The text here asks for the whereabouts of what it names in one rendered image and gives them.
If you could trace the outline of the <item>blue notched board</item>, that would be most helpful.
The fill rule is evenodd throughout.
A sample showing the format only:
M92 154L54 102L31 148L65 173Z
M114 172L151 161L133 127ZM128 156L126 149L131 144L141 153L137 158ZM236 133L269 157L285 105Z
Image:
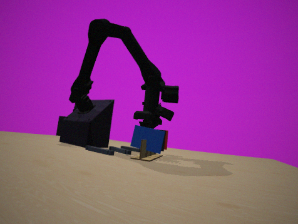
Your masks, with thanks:
M161 153L165 131L135 125L131 145L140 148L141 140L146 140L146 150Z

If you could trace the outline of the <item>tan slotted board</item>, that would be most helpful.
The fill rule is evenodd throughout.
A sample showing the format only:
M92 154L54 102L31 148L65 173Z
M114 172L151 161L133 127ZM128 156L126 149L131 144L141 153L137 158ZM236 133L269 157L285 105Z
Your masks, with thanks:
M141 146L140 146L140 155L130 157L130 159L134 160L141 160L141 161L153 161L159 157L162 157L163 155L158 155L152 151L146 150L146 140L141 140Z

